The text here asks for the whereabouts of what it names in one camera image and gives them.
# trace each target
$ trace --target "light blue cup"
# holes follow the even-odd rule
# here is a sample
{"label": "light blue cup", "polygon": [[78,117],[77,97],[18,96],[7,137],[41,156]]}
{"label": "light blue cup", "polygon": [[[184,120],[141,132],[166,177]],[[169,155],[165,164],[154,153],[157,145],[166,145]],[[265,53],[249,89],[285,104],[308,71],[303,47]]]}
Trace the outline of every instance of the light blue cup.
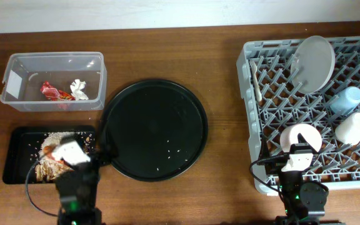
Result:
{"label": "light blue cup", "polygon": [[358,87],[347,87],[337,93],[339,99],[335,100],[330,108],[334,113],[349,114],[360,103],[360,89]]}

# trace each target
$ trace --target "plastic container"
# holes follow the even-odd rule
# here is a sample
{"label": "plastic container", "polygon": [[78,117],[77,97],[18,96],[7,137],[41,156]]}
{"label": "plastic container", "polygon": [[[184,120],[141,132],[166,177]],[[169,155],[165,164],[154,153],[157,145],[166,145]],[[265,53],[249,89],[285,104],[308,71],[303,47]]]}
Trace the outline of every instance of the plastic container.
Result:
{"label": "plastic container", "polygon": [[331,105],[330,109],[334,113],[340,113],[345,116],[360,103],[360,89],[357,87],[347,87],[337,94],[339,99],[335,100]]}
{"label": "plastic container", "polygon": [[[243,46],[236,65],[247,111],[249,153],[251,161],[258,159],[261,138],[265,136],[270,155],[281,154],[281,133],[297,123],[310,124],[320,132],[323,144],[320,155],[304,173],[304,179],[321,182],[330,190],[360,188],[360,141],[356,146],[344,144],[334,133],[350,114],[360,112],[360,104],[345,116],[330,109],[340,98],[337,93],[341,90],[349,86],[360,88],[360,36],[326,39],[336,55],[334,72],[323,88],[311,94],[299,92],[302,83],[291,84],[298,73],[298,69],[291,72],[291,64],[303,39],[251,41]],[[256,101],[249,60],[257,64],[261,102]],[[277,174],[258,165],[253,171],[259,179],[277,187]],[[260,193],[276,194],[258,181],[255,187]]]}
{"label": "plastic container", "polygon": [[[50,101],[40,91],[45,81],[71,94],[80,79],[89,100]],[[0,100],[22,112],[102,110],[107,72],[100,52],[40,52],[13,54],[8,61]]]}

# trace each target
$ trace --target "black tray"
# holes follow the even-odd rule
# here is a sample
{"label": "black tray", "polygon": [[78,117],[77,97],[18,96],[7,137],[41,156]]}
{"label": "black tray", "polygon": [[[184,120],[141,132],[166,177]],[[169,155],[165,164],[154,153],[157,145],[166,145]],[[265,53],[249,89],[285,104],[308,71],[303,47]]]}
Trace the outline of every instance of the black tray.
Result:
{"label": "black tray", "polygon": [[[24,184],[26,175],[36,160],[36,153],[39,152],[41,144],[48,136],[48,133],[55,132],[76,132],[76,139],[81,138],[81,136],[86,138],[92,134],[89,146],[91,148],[95,147],[95,129],[92,126],[16,128],[12,132],[4,174],[2,175],[5,184]],[[36,182],[34,170],[30,175],[29,183],[42,183]]]}
{"label": "black tray", "polygon": [[139,181],[163,181],[190,168],[202,153],[208,120],[185,87],[154,79],[117,94],[102,115],[100,146],[112,165]]}

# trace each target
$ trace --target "white plate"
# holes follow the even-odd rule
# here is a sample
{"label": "white plate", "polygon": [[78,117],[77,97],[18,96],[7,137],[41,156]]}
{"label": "white plate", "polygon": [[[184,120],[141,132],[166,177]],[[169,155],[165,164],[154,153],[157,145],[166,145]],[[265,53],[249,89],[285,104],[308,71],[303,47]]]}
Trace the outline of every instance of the white plate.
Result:
{"label": "white plate", "polygon": [[291,74],[296,68],[299,71],[291,81],[302,87],[300,93],[309,94],[323,88],[330,80],[334,71],[336,57],[331,44],[321,36],[312,36],[303,41],[295,52],[296,59],[291,63]]}

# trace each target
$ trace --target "black round plate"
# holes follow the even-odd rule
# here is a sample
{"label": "black round plate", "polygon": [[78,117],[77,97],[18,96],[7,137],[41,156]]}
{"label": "black round plate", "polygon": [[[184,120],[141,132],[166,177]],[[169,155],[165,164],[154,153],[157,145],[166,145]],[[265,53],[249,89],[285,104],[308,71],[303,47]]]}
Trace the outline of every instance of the black round plate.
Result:
{"label": "black round plate", "polygon": [[147,80],[117,94],[102,115],[101,147],[112,165],[139,181],[173,178],[204,149],[208,120],[197,97],[171,81]]}

